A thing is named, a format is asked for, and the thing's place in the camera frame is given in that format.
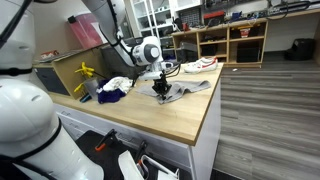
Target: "gray floor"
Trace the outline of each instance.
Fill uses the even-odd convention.
[[[320,67],[267,55],[224,69],[214,168],[242,179],[320,179]]]

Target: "pink box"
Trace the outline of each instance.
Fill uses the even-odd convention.
[[[97,25],[98,22],[93,14],[84,13],[71,16],[68,21],[84,49],[90,49],[102,44],[102,40],[94,28],[94,25]]]

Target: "folded cloth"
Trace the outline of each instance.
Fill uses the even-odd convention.
[[[112,78],[107,84],[103,86],[103,90],[106,92],[120,89],[124,93],[128,93],[132,86],[132,80],[127,77],[115,77]]]
[[[114,91],[104,91],[103,90],[103,86],[108,83],[109,80],[102,80],[99,82],[99,87],[97,89],[97,93],[98,93],[98,102],[100,104],[106,103],[106,102],[118,102],[120,100],[120,98],[126,96],[126,93],[124,93],[123,91],[121,91],[119,88],[115,89]]]
[[[172,85],[170,91],[166,95],[166,99],[163,100],[153,89],[152,85],[141,86],[137,92],[149,96],[156,97],[160,104],[168,103],[180,99],[184,93],[196,92],[211,87],[209,81],[172,81],[169,82]]]

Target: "gray cloth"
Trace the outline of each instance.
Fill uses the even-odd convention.
[[[187,92],[196,92],[211,87],[209,81],[172,81],[169,82],[172,85],[170,91],[166,95],[166,99],[163,100],[158,94],[152,89],[152,85],[141,86],[137,92],[149,96],[156,97],[160,104],[175,101],[183,96]]]

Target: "white shoe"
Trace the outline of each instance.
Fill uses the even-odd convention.
[[[199,73],[201,71],[213,71],[218,67],[218,59],[214,56],[212,58],[201,58],[196,62],[188,63],[184,68],[186,73]]]

